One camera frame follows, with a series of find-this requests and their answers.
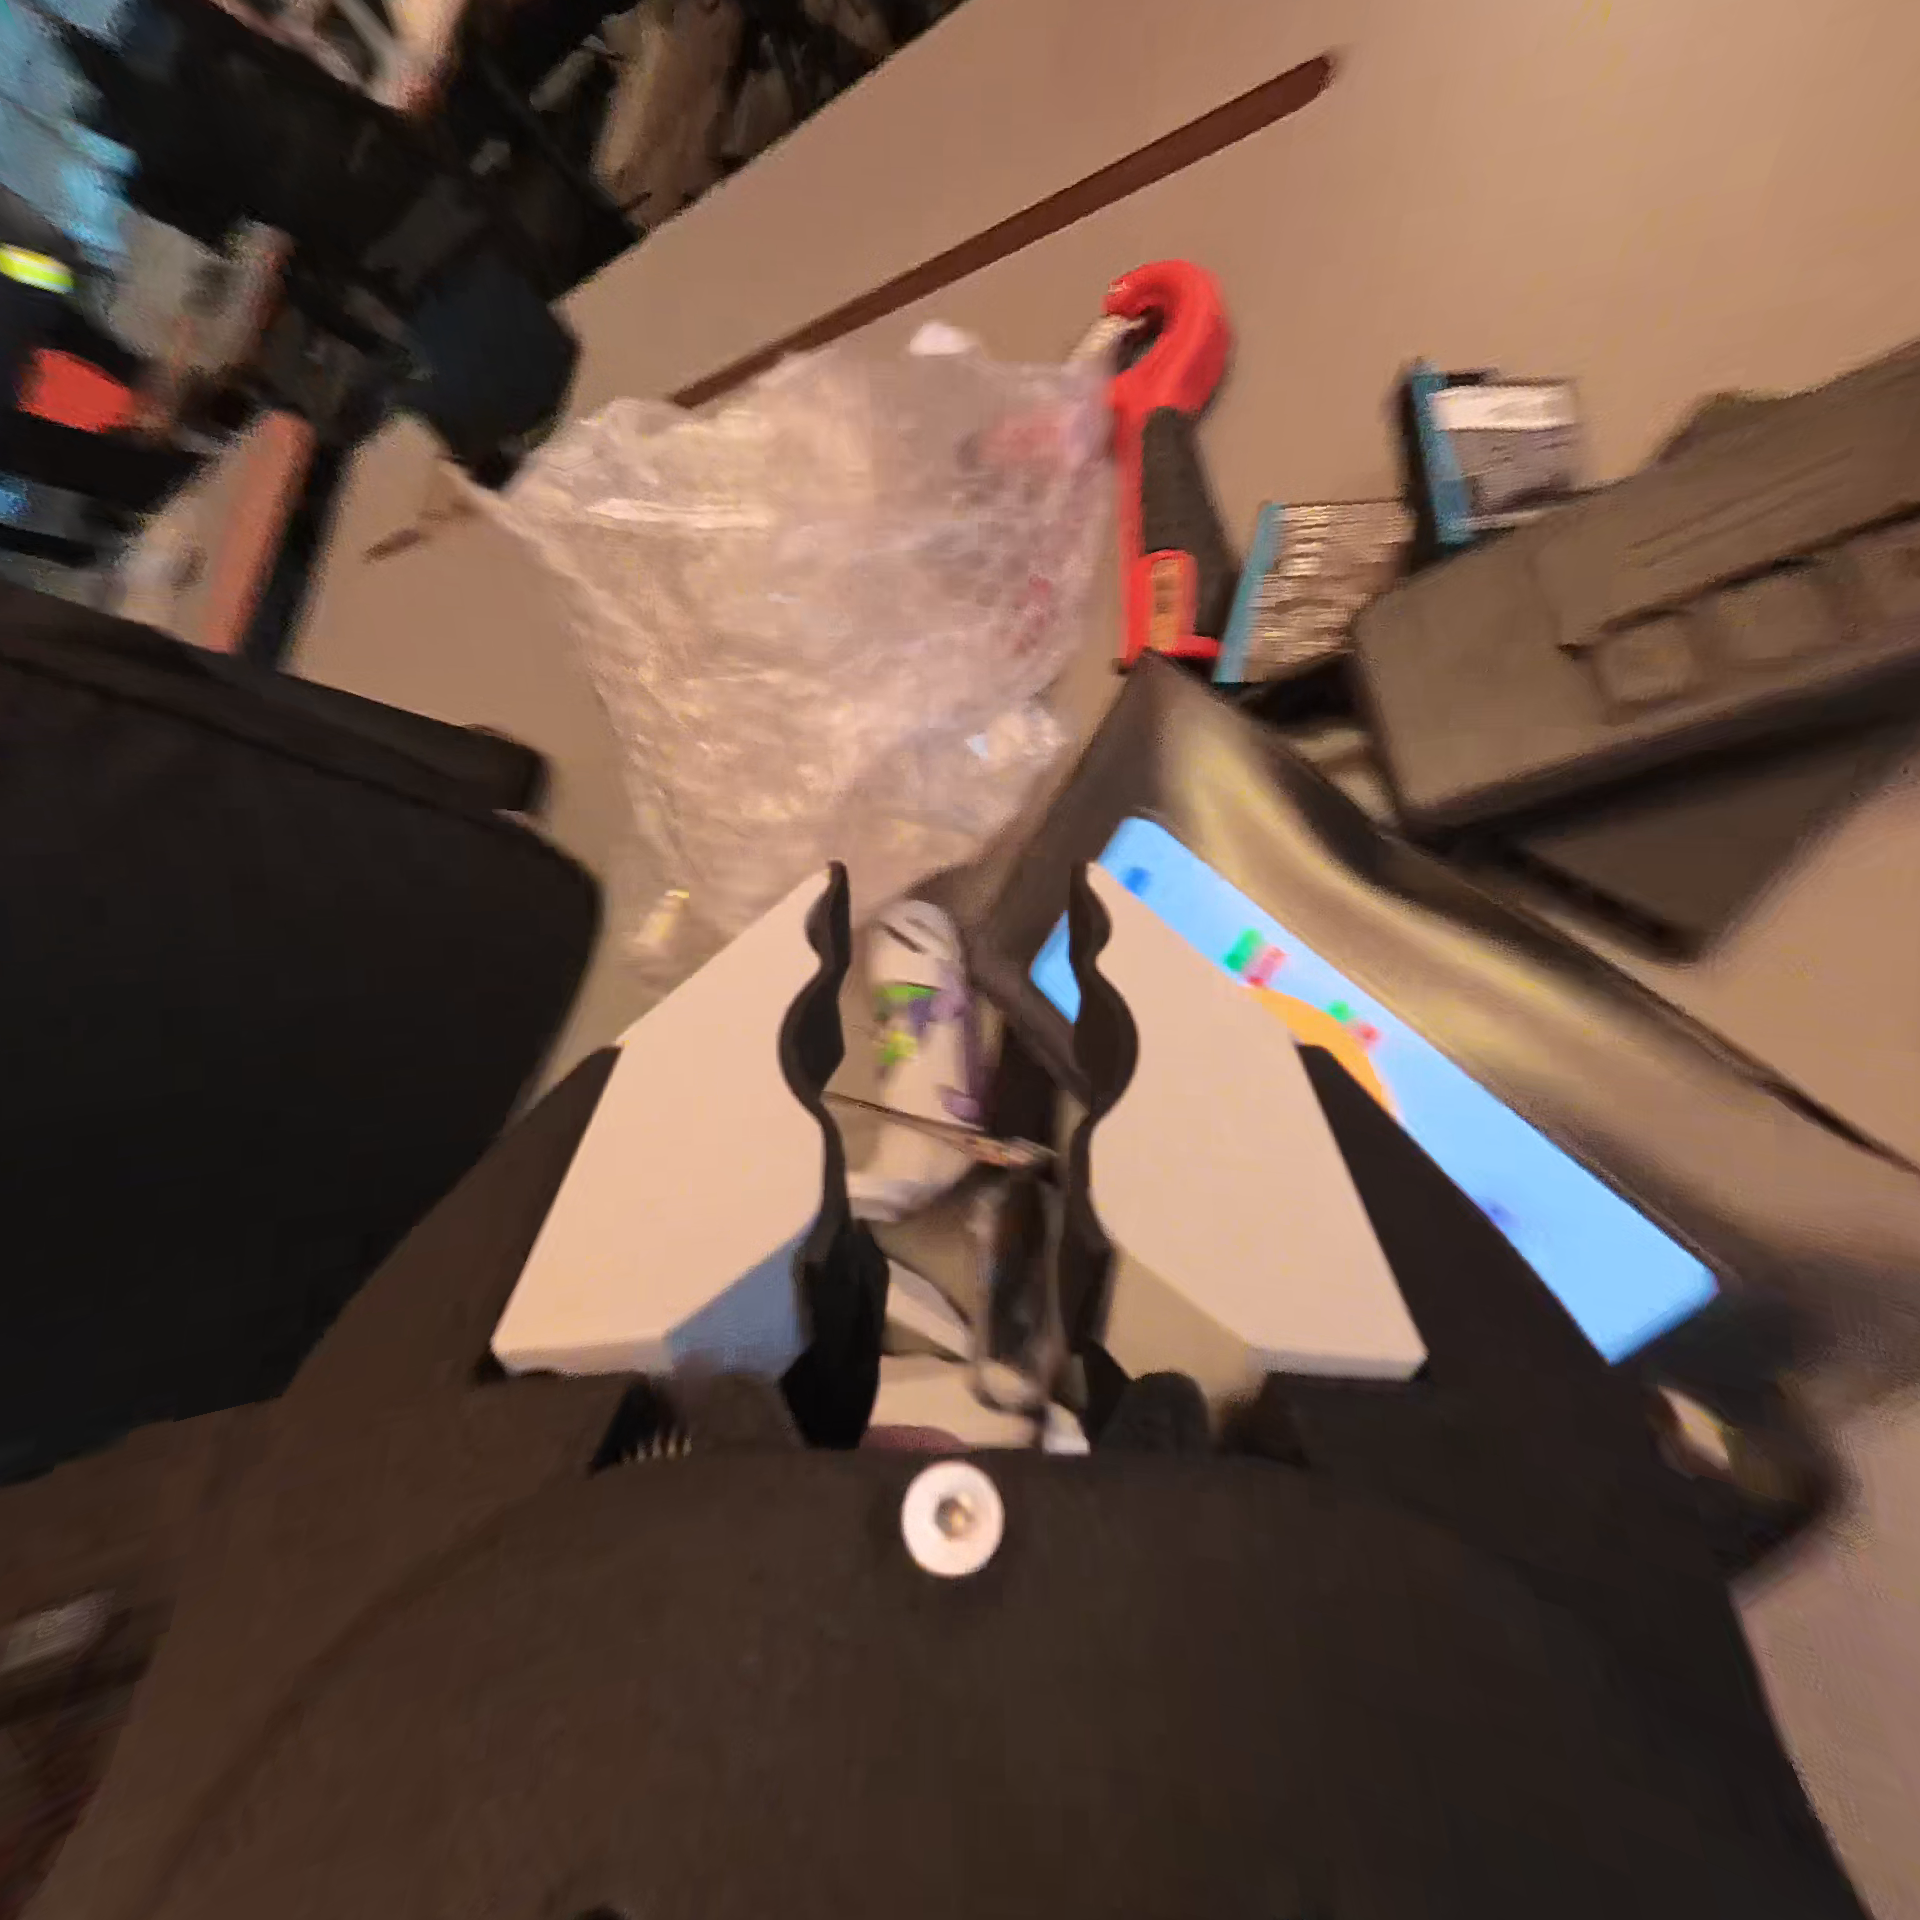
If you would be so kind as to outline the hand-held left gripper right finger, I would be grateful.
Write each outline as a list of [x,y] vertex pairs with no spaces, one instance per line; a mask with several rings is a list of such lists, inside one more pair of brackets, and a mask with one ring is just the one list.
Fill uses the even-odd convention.
[[1099,866],[1071,877],[1067,930],[1095,1344],[1129,1379],[1189,1379],[1213,1424],[1269,1377],[1415,1379],[1423,1337],[1281,996]]

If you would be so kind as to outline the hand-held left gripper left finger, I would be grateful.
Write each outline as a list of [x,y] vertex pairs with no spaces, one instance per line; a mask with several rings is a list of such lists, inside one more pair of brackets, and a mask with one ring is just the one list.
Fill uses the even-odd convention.
[[811,1445],[859,1443],[888,1280],[825,1099],[851,962],[829,865],[621,1033],[495,1321],[508,1377],[759,1377]]

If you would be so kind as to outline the grey desk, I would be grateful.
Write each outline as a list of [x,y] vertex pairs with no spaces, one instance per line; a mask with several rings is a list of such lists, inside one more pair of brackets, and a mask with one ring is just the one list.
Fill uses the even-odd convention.
[[[961,5],[569,303],[575,411],[675,397],[979,234],[1331,57],[1277,123],[869,323],[1056,357],[1158,257],[1236,327],[1206,421],[1223,514],[1383,496],[1398,368],[1572,375],[1589,474],[1693,403],[1806,389],[1916,337],[1916,5]],[[541,570],[419,514],[424,437],[342,484],[291,665],[551,762],[612,874],[604,716]],[[1916,1161],[1916,760],[1695,967],[1627,971]],[[1840,1436],[1830,1544],[1747,1605],[1776,1715],[1876,1915],[1916,1915],[1916,1388]]]

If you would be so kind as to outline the tablet with blue screen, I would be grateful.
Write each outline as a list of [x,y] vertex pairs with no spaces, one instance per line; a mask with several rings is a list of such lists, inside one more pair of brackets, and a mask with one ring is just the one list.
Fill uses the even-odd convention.
[[1168,827],[1121,819],[1096,866],[1318,1048],[1469,1195],[1611,1363],[1721,1296],[1713,1274],[1379,996],[1337,971]]

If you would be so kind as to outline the black fabric bag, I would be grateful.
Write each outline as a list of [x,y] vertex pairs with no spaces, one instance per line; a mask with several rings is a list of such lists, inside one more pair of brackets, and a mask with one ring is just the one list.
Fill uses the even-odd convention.
[[278,1394],[484,1155],[604,920],[539,785],[5,585],[5,1484]]

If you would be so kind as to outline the large crumpled plastic bag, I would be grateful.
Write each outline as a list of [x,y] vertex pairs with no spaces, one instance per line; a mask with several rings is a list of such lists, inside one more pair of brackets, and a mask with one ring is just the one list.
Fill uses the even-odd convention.
[[1112,503],[1112,332],[1057,364],[929,323],[688,411],[612,401],[486,496],[614,740],[614,941],[663,996],[825,865],[859,920],[1065,749],[1051,689]]

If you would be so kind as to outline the small blue grey box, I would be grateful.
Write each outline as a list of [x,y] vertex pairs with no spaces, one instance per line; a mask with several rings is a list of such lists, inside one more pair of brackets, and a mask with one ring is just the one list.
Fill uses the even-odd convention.
[[1252,524],[1212,681],[1295,680],[1343,653],[1350,626],[1411,561],[1415,514],[1393,498],[1265,498]]
[[1581,491],[1584,411],[1569,377],[1417,362],[1398,385],[1398,440],[1415,540],[1432,561]]

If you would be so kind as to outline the black hard case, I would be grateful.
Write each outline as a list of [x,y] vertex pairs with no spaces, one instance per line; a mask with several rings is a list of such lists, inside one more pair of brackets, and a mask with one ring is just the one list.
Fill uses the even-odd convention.
[[1403,826],[1448,841],[1916,716],[1916,343],[1719,410],[1669,457],[1356,620]]

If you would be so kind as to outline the red hand tool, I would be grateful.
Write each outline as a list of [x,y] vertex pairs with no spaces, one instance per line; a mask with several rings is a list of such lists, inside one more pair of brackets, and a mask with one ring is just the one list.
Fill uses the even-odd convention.
[[1118,672],[1158,657],[1213,671],[1240,579],[1199,445],[1228,375],[1232,325],[1216,276],[1185,258],[1118,276],[1101,315],[1129,345],[1109,385],[1119,577]]

